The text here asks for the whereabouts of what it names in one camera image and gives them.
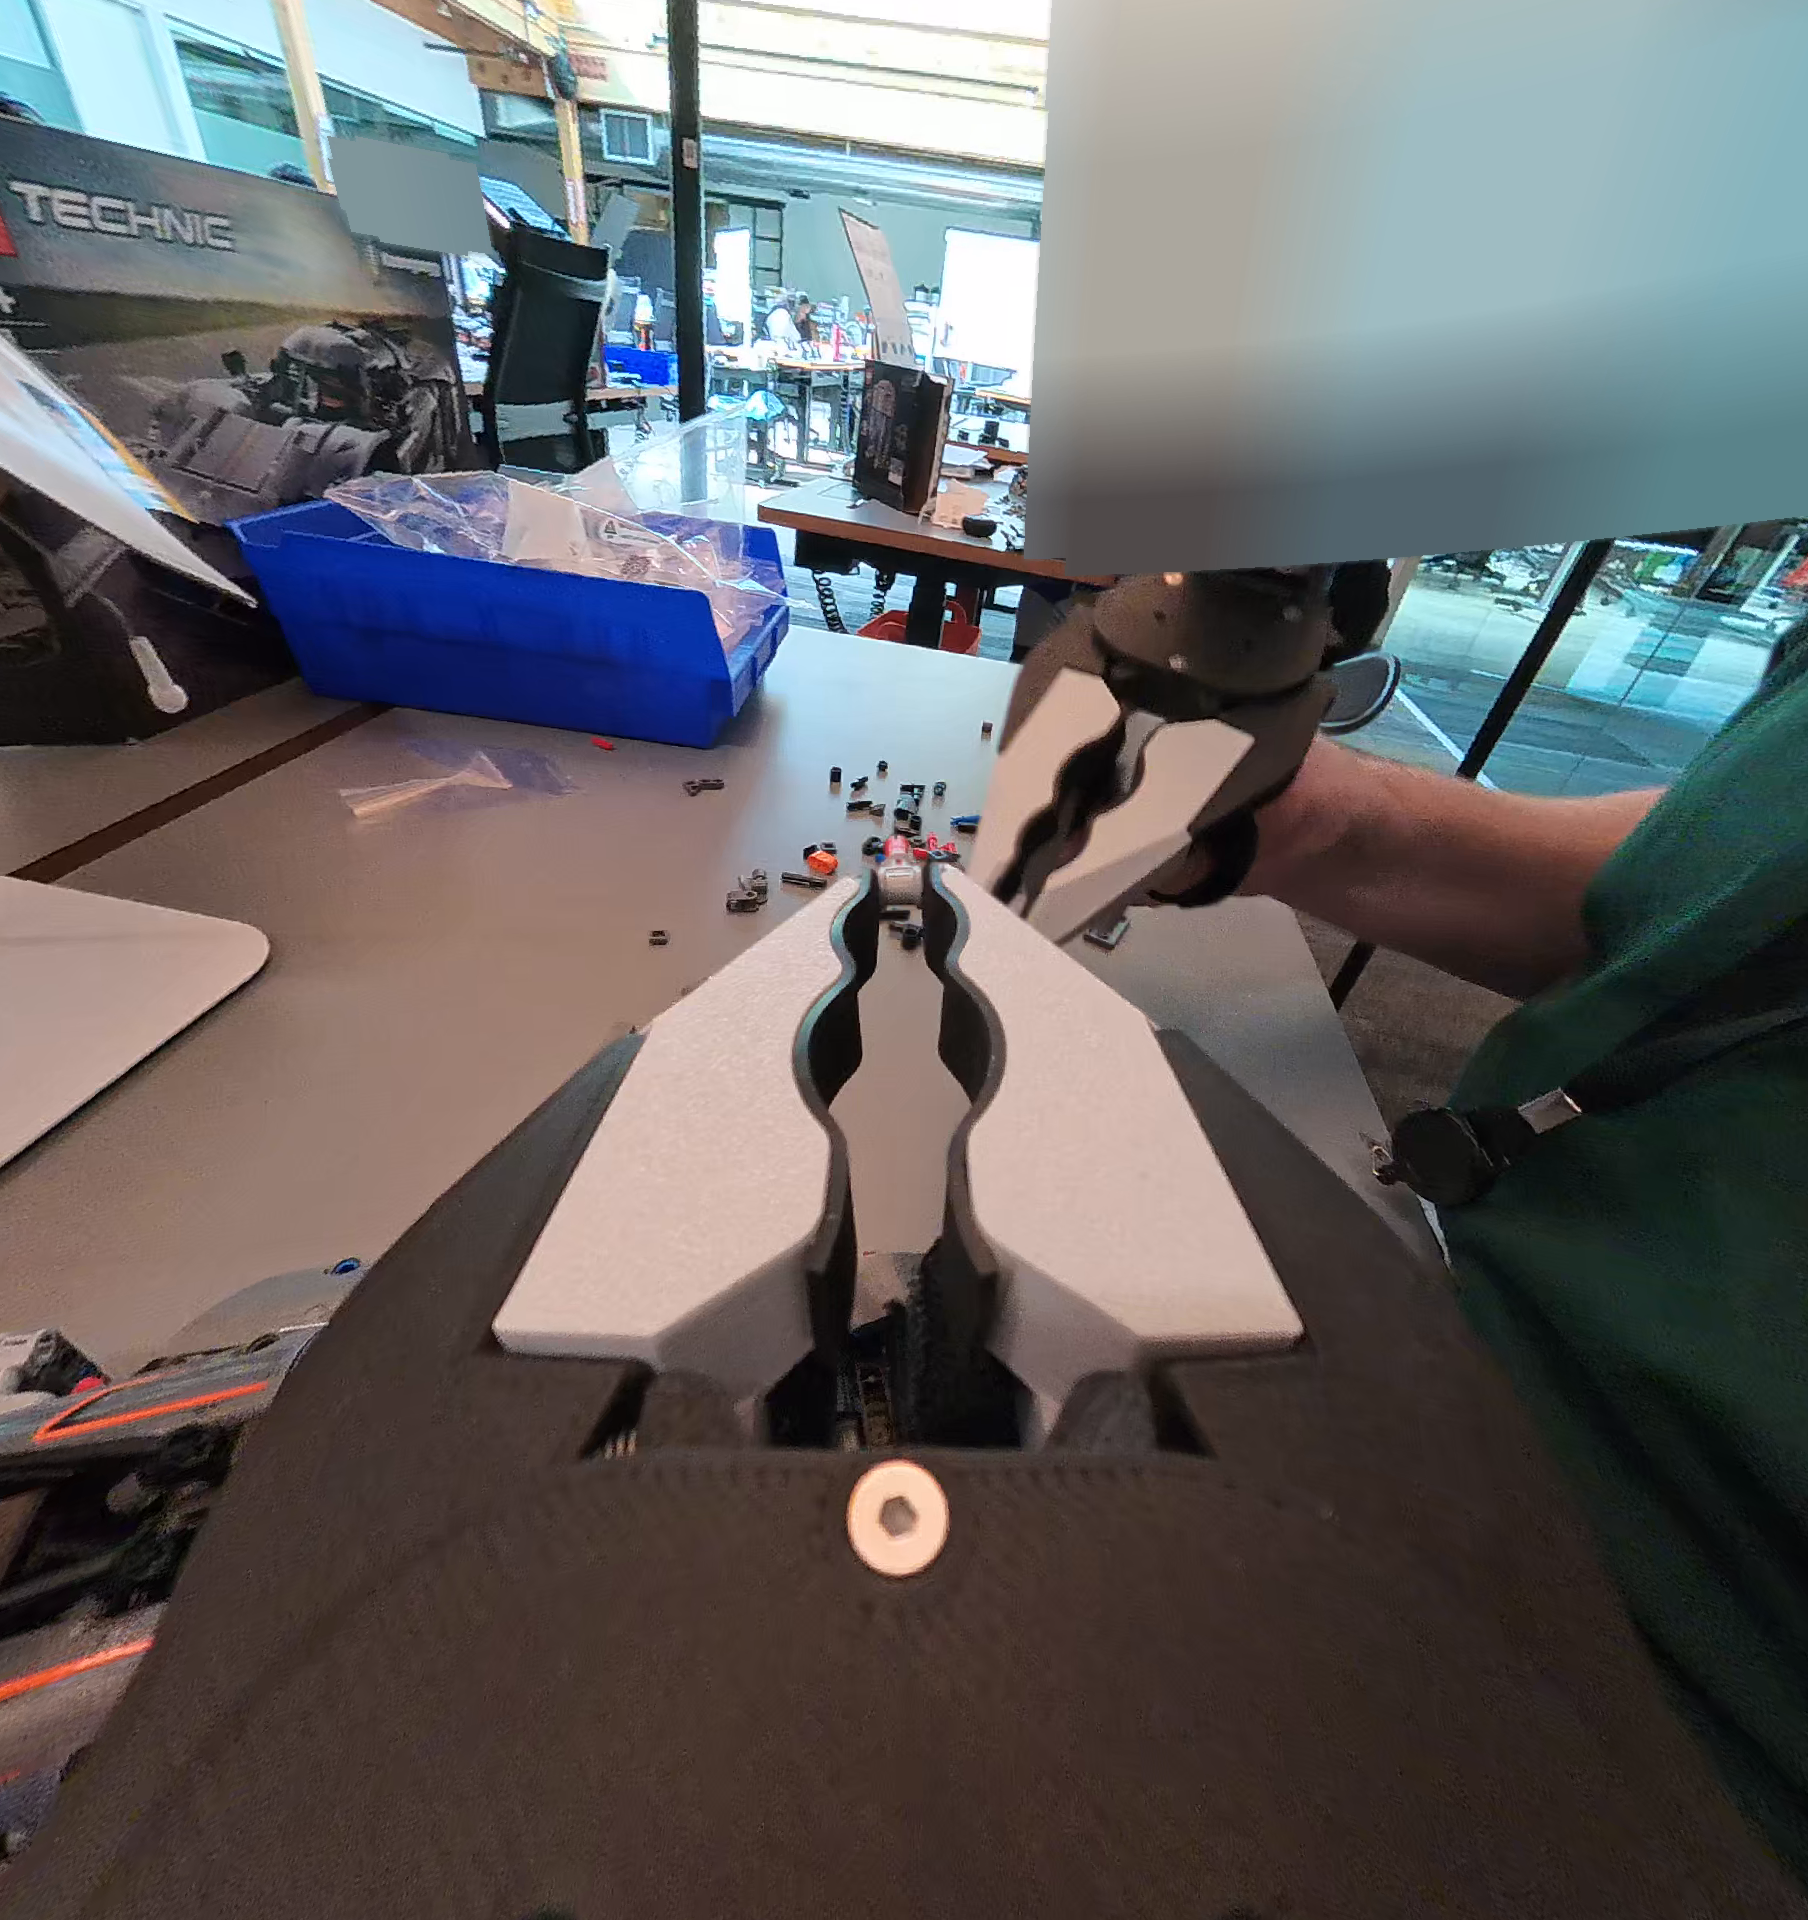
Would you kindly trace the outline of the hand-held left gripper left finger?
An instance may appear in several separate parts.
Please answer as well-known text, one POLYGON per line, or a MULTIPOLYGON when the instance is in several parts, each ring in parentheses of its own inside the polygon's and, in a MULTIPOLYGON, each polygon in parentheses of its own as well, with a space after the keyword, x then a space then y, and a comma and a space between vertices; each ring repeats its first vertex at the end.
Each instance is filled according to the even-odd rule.
POLYGON ((814 1347, 805 1251, 844 1154, 798 1039, 856 981, 840 923, 863 900, 834 881, 644 1029, 494 1316, 503 1351, 695 1375, 744 1405, 814 1347))

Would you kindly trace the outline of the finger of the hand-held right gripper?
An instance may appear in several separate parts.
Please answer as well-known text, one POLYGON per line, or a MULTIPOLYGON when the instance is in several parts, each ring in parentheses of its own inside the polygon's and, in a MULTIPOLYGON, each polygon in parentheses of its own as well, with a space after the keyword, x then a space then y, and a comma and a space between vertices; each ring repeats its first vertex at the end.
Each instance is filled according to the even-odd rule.
POLYGON ((1144 902, 1153 877, 1189 852, 1204 809, 1252 756, 1234 724, 1162 724, 1141 744, 1131 786, 1072 819, 1036 855, 1019 917, 1052 944, 1104 927, 1144 902))
POLYGON ((1129 797, 1127 734, 1108 683, 1069 667, 1048 680, 1001 729, 969 877, 994 900, 1060 892, 1096 822, 1129 797))

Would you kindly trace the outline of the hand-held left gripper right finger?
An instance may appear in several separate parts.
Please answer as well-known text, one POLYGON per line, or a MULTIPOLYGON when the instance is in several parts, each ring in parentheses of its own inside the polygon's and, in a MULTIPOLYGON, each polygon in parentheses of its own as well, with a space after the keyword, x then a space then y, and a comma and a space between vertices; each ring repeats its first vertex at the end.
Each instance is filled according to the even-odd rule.
POLYGON ((921 1431, 1048 1433, 1085 1383, 1296 1349, 1153 1021, 957 868, 925 877, 921 923, 966 1100, 921 1280, 921 1431))

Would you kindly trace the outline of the pile of small lego parts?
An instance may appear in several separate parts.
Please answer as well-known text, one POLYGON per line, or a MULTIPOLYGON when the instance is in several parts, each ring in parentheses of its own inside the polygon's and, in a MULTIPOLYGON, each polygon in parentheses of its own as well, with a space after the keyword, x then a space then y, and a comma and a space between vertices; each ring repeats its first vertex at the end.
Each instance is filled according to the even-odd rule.
MULTIPOLYGON (((929 874, 962 866, 980 833, 980 812, 950 809, 947 782, 895 782, 892 762, 882 756, 868 772, 851 776, 836 765, 826 770, 824 793, 842 805, 844 831, 853 837, 850 841, 817 837, 796 852, 794 865, 777 872, 764 865, 741 868, 724 886, 729 918, 761 917, 770 908, 773 897, 817 897, 840 880, 864 872, 874 880, 874 856, 892 836, 906 836, 926 848, 925 874, 929 874)), ((902 923, 881 918, 881 908, 876 908, 876 923, 897 949, 923 952, 926 947, 923 906, 902 923)))

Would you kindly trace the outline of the person's right forearm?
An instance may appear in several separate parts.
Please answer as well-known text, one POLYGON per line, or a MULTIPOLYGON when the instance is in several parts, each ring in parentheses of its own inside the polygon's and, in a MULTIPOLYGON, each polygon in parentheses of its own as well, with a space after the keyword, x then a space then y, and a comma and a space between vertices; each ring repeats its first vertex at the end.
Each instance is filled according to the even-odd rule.
POLYGON ((1508 998, 1587 960, 1582 908, 1661 789, 1533 797, 1318 739, 1239 890, 1508 998))

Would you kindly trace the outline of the partly built lego model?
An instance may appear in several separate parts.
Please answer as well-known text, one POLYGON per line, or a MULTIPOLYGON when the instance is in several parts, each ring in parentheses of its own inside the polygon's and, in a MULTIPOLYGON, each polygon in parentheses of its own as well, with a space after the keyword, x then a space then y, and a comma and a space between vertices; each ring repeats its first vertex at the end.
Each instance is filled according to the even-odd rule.
POLYGON ((248 1286, 111 1371, 0 1333, 0 1875, 148 1653, 248 1428, 364 1263, 248 1286))

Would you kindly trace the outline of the dark lego set box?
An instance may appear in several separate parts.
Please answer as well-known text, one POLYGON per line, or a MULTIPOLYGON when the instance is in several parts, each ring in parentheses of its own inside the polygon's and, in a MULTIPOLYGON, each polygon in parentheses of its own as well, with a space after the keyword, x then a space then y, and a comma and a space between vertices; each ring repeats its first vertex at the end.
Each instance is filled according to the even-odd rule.
POLYGON ((0 470, 0 749, 142 742, 292 683, 226 526, 475 454, 441 265, 350 234, 317 187, 0 114, 0 332, 259 599, 0 470))

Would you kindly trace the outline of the dark upright box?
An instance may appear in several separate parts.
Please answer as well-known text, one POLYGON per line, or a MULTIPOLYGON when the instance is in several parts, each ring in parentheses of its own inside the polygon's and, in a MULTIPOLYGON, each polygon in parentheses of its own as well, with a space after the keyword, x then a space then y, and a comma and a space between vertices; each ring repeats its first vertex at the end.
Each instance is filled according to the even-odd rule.
POLYGON ((939 485, 952 384, 868 360, 850 481, 861 501, 923 516, 939 485))

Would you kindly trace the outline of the small clear plastic bag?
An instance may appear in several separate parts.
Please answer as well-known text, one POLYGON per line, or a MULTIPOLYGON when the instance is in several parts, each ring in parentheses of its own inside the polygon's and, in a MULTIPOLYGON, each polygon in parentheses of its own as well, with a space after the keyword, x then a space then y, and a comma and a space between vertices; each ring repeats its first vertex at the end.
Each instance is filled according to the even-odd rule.
POLYGON ((563 800, 576 791, 552 758, 519 749, 471 749, 428 758, 419 775, 337 791, 340 805, 362 825, 391 819, 491 809, 528 800, 563 800))

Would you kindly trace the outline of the blue plastic bin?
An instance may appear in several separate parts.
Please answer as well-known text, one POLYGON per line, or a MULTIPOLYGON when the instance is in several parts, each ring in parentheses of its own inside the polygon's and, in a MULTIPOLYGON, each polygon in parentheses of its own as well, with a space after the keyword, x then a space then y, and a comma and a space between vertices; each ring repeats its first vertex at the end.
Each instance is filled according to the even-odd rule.
POLYGON ((669 514, 646 526, 710 532, 744 565, 737 641, 695 589, 416 553, 333 502, 226 532, 320 697, 710 749, 791 624, 777 536, 669 514))

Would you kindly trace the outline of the heap of clear plastic bags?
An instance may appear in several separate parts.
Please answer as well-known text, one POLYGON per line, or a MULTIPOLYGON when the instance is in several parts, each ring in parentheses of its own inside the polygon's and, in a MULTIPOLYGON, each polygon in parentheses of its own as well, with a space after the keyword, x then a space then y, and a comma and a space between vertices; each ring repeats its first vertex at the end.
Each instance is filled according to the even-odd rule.
POLYGON ((756 523, 741 415, 654 429, 566 477, 375 474, 325 498, 421 555, 681 589, 747 615, 787 598, 778 556, 747 545, 756 523))

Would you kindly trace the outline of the person's green shirt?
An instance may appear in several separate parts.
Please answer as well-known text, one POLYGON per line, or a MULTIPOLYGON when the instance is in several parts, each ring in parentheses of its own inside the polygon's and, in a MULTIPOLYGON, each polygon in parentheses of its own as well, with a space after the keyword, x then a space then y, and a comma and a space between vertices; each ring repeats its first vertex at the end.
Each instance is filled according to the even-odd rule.
MULTIPOLYGON (((1568 1089, 1806 912, 1808 616, 1455 1104, 1568 1089)), ((1441 1223, 1667 1692, 1808 1896, 1808 1021, 1546 1135, 1441 1223)))

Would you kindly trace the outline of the white book stand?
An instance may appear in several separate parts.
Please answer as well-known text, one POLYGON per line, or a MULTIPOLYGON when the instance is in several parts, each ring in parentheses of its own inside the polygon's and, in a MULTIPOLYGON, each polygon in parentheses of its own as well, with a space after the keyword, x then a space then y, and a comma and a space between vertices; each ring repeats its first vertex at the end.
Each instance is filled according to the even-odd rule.
POLYGON ((250 924, 0 877, 0 1168, 269 956, 250 924))

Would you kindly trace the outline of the black office chair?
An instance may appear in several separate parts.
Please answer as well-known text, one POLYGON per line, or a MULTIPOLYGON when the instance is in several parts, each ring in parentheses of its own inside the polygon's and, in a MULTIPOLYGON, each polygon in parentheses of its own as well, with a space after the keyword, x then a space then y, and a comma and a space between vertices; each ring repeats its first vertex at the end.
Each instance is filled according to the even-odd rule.
POLYGON ((479 443, 491 468, 575 474, 603 454, 587 417, 609 256, 536 227, 502 235, 479 443))

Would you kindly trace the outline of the black pillar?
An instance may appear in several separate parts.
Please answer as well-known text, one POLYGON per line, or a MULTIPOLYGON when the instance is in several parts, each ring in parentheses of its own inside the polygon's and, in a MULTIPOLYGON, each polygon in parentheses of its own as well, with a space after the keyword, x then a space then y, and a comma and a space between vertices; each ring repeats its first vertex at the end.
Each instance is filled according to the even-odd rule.
POLYGON ((699 3, 666 3, 677 301, 677 415, 706 412, 699 3))

